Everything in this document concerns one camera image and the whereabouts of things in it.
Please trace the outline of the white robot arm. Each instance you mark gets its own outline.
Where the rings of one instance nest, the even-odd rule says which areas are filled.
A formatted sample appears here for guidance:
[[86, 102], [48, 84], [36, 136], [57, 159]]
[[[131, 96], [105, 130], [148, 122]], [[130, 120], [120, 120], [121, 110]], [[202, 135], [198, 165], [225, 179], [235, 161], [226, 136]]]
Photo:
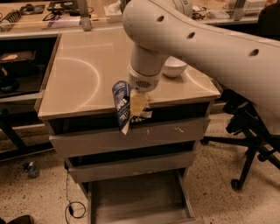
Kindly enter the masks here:
[[253, 102], [269, 132], [279, 133], [279, 41], [201, 24], [161, 0], [131, 0], [122, 22], [134, 42], [131, 86], [154, 90], [172, 56]]

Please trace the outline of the white gripper with vent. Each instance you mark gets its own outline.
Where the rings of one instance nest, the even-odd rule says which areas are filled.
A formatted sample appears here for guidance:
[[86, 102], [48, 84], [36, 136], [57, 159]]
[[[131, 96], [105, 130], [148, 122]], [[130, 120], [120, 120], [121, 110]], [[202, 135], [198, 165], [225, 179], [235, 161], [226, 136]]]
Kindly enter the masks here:
[[160, 77], [161, 73], [156, 75], [143, 75], [137, 72], [132, 66], [129, 66], [128, 81], [134, 88], [130, 93], [130, 114], [132, 116], [141, 115], [148, 103], [148, 95], [145, 92], [153, 91], [158, 86]]

